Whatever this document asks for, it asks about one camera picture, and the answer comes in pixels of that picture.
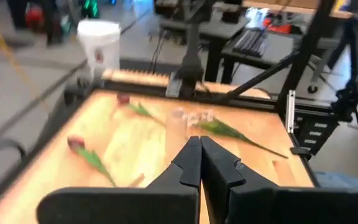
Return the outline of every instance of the keyboard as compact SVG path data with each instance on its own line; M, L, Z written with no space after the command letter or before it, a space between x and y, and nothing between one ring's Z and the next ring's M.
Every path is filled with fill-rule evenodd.
M233 51L261 58L267 45L267 34L260 29L248 29L234 45Z

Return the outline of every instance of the gray floor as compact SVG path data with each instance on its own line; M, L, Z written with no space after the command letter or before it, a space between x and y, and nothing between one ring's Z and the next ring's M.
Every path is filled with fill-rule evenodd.
M157 24L156 17L152 15L150 1L124 1L124 4L117 6L104 6L103 19L116 21L125 28L133 24L141 17L125 34L121 35L121 56L125 58L136 58L150 60L157 45L157 39L149 42L148 33L155 29ZM64 77L70 70L76 67L85 59L85 55L79 43L75 41L67 42L65 45L53 49L45 47L45 38L34 36L28 33L15 33L11 26L7 6L0 2L0 29L6 37L17 40L30 40L34 44L15 51L16 59L22 65L25 72L37 84L39 92L45 91L57 80ZM180 63L185 49L165 42L159 62ZM202 52L203 64L206 64L208 53ZM329 85L319 80L319 92L314 95L307 93L307 87L311 78L311 70L307 69L297 89L297 95L312 98L310 103L327 104L330 100L335 100L335 90L344 86L349 78L349 60L343 55L343 59L338 63L332 75L324 75ZM79 69L73 75L86 75L87 68ZM234 84L241 84L261 72L258 69L240 66L234 77ZM262 87L271 93L278 93L284 82L288 70L283 70L279 74L261 83ZM48 98L49 105L53 105L62 92L64 84L57 88ZM11 117L21 111L23 107L35 99L29 89L21 82L6 57L0 52L0 127ZM29 111L18 123L14 124L0 138L14 138L20 141L26 149L30 149L38 136L45 120L47 111L41 106L36 106ZM18 159L17 155L4 152L0 155L0 178L9 170ZM311 160L314 170L330 170L350 174L358 177L358 131L341 124L329 138L321 152Z

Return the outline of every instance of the white bucket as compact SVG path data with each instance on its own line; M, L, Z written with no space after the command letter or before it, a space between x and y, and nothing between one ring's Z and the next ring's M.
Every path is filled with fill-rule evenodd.
M86 19L78 24L78 40L88 58L92 79L95 68L119 70L120 33L119 24L115 22Z

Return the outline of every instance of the wooden tabletop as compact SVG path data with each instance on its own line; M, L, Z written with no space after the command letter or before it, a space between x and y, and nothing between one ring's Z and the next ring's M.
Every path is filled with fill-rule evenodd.
M154 85L166 85L168 82L164 76L128 71L106 72L104 76ZM217 83L206 85L211 91L220 92L234 88ZM265 92L256 89L247 91L246 95L268 97ZM240 157L243 163L278 185L313 186L300 158L291 154L293 144L277 114L143 95L131 95L131 102L141 102L161 120L178 107L186 112L213 110L218 119L251 140L288 157L284 159L235 139L208 134ZM166 146L166 133L166 128L154 120L136 115L129 108L119 107L115 92L94 92L0 197L0 224L36 224L35 209L38 203L54 190L63 187L111 186L104 176L69 150L68 136L84 137L86 147L99 155L118 187L146 187L165 170L169 160L181 148L181 143L170 142ZM184 144L186 138L196 134L207 135L191 128L186 136L179 136L177 142ZM209 223L203 194L200 223Z
M266 8L271 10L282 10L284 12L295 12L301 14L314 14L318 3L324 0L292 0L289 6L283 9L283 5L287 0L244 0L244 7L257 7ZM337 17L341 19L348 19L352 16L351 12L340 11L339 8L342 6L344 0L337 0L334 9L331 12L331 17Z

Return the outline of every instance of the yellow cable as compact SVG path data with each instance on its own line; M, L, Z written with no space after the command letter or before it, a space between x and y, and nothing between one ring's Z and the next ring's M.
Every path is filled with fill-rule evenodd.
M5 56L8 58L9 63L12 65L12 67L14 67L16 74L21 78L24 85L26 85L29 88L31 94L34 97L36 97L36 99L38 99L40 101L41 106L44 109L44 111L49 113L50 108L49 108L48 104L43 99L40 98L39 87L35 83L32 82L31 78L25 73L25 71L19 65L18 61L14 57L14 54L12 53L11 48L6 44L6 41L4 40L4 37L2 36L1 32L0 32L0 49L5 54Z

